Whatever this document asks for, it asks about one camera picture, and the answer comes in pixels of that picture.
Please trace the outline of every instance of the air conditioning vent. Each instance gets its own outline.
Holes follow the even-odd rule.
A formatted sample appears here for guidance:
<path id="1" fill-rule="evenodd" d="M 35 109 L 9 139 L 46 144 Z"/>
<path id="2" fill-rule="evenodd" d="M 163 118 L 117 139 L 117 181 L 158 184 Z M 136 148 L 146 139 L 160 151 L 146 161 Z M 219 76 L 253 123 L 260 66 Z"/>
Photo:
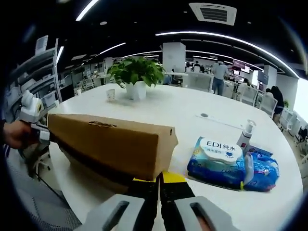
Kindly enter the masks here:
<path id="1" fill-rule="evenodd" d="M 189 3 L 199 21 L 234 25 L 236 8 L 211 3 Z"/>

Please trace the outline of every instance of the black chair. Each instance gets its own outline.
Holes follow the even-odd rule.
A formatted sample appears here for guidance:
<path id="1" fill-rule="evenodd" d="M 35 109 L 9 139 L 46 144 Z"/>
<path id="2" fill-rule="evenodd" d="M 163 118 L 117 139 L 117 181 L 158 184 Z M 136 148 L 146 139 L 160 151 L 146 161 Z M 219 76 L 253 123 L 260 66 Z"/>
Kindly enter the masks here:
<path id="1" fill-rule="evenodd" d="M 305 128 L 305 129 L 300 128 L 298 134 L 299 134 L 300 139 L 296 143 L 296 146 L 298 146 L 298 144 L 300 144 L 300 143 L 305 142 L 306 139 L 308 139 L 307 128 Z"/>

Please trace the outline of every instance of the led strip light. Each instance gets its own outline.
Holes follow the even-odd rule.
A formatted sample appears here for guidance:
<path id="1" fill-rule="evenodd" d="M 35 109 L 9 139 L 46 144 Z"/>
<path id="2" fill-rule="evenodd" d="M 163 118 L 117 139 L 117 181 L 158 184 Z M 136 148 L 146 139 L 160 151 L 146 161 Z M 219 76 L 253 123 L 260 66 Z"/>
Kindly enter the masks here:
<path id="1" fill-rule="evenodd" d="M 79 14 L 79 16 L 77 17 L 76 21 L 80 21 L 83 16 L 86 15 L 86 13 L 98 2 L 99 0 L 92 0 L 83 10 L 82 12 Z"/>
<path id="2" fill-rule="evenodd" d="M 221 34 L 216 34 L 216 33 L 210 33 L 210 32 L 201 32 L 201 31 L 175 31 L 175 32 L 166 32 L 166 33 L 159 33 L 156 34 L 156 36 L 163 36 L 163 35 L 178 35 L 178 34 L 195 34 L 195 35 L 210 35 L 210 36 L 216 36 L 216 37 L 221 37 L 221 38 L 226 38 L 226 39 L 231 39 L 243 44 L 246 44 L 248 46 L 251 46 L 267 55 L 269 55 L 270 57 L 272 57 L 273 59 L 277 60 L 279 63 L 281 63 L 283 66 L 285 66 L 289 71 L 291 71 L 297 78 L 299 78 L 299 75 L 290 67 L 288 66 L 284 61 L 282 61 L 280 58 L 278 58 L 277 56 L 273 55 L 272 53 L 268 52 L 267 50 L 256 46 L 255 44 L 252 44 L 250 42 L 246 42 L 244 40 L 241 39 L 237 39 L 231 36 L 227 36 L 227 35 L 221 35 Z"/>
<path id="3" fill-rule="evenodd" d="M 96 56 L 99 56 L 100 54 L 103 54 L 103 53 L 105 53 L 105 52 L 107 52 L 107 51 L 110 51 L 110 50 L 112 50 L 113 48 L 116 48 L 116 47 L 119 47 L 119 46 L 122 46 L 122 45 L 125 45 L 125 44 L 126 44 L 126 43 L 123 42 L 123 43 L 118 44 L 118 45 L 116 45 L 116 46 L 114 46 L 114 47 L 108 48 L 108 49 L 102 51 L 101 53 L 97 54 Z"/>
<path id="4" fill-rule="evenodd" d="M 60 47 L 60 50 L 59 50 L 59 53 L 58 53 L 58 56 L 57 56 L 57 60 L 56 60 L 56 64 L 58 64 L 58 62 L 59 62 L 59 59 L 60 59 L 61 54 L 62 54 L 62 52 L 63 52 L 63 49 L 64 49 L 64 47 L 63 47 L 63 46 L 62 46 L 62 47 Z"/>
<path id="5" fill-rule="evenodd" d="M 217 60 L 217 59 L 210 58 L 210 57 L 202 57 L 202 56 L 196 56 L 196 55 L 193 55 L 193 57 L 201 58 L 201 59 L 212 59 L 212 60 Z"/>
<path id="6" fill-rule="evenodd" d="M 142 53 L 137 53 L 137 54 L 127 55 L 127 56 L 124 56 L 123 58 L 131 57 L 131 56 L 135 56 L 135 55 L 139 55 L 139 54 L 149 54 L 149 53 L 157 53 L 157 52 L 163 52 L 163 51 L 149 51 L 149 52 L 142 52 Z"/>

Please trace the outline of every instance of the paper cup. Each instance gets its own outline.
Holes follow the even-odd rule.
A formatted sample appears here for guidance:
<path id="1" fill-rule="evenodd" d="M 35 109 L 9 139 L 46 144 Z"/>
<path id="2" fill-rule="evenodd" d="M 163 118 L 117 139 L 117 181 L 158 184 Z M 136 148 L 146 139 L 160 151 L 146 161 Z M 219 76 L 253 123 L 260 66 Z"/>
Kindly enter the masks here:
<path id="1" fill-rule="evenodd" d="M 107 90 L 106 94 L 107 94 L 107 101 L 114 101 L 115 100 L 115 94 L 116 94 L 115 89 Z"/>

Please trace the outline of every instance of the white table surface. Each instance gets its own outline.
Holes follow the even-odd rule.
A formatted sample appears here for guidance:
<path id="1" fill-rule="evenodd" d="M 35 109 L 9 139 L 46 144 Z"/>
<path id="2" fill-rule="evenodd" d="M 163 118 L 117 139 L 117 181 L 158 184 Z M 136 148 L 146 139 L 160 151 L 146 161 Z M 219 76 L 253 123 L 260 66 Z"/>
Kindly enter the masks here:
<path id="1" fill-rule="evenodd" d="M 108 103 L 105 91 L 116 89 L 116 101 Z M 188 180 L 196 196 L 204 196 L 228 212 L 240 230 L 278 230 L 293 213 L 302 197 L 303 185 L 294 154 L 278 127 L 262 111 L 211 93 L 157 85 L 147 91 L 144 101 L 126 99 L 125 90 L 107 84 L 83 92 L 50 113 L 88 114 L 144 123 L 174 126 L 179 144 L 173 152 L 169 171 L 186 175 L 186 166 L 199 136 L 236 143 L 240 128 L 248 119 L 256 122 L 255 140 L 270 146 L 278 161 L 280 177 L 268 193 L 238 192 Z M 199 117 L 209 114 L 209 119 Z M 50 145 L 51 160 L 58 183 L 72 210 L 84 223 L 87 213 L 113 193 L 97 181 L 70 167 L 57 144 Z M 164 230 L 158 215 L 153 230 Z"/>

